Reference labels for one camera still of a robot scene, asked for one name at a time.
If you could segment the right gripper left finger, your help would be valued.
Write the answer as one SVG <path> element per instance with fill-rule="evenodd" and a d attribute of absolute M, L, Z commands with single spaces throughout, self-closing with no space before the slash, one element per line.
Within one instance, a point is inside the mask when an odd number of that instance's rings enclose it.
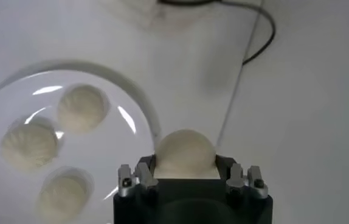
<path fill-rule="evenodd" d="M 118 195 L 120 197 L 132 197 L 139 187 L 142 191 L 155 191 L 158 180 L 154 177 L 156 156 L 141 157 L 134 171 L 128 164 L 122 164 L 118 169 Z"/>

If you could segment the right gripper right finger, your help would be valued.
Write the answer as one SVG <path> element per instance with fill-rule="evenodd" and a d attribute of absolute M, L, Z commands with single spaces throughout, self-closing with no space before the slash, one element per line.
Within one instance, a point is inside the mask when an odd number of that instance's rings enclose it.
<path fill-rule="evenodd" d="M 215 164 L 229 194 L 237 197 L 267 198 L 268 186 L 259 166 L 250 166 L 247 173 L 233 158 L 217 155 Z"/>

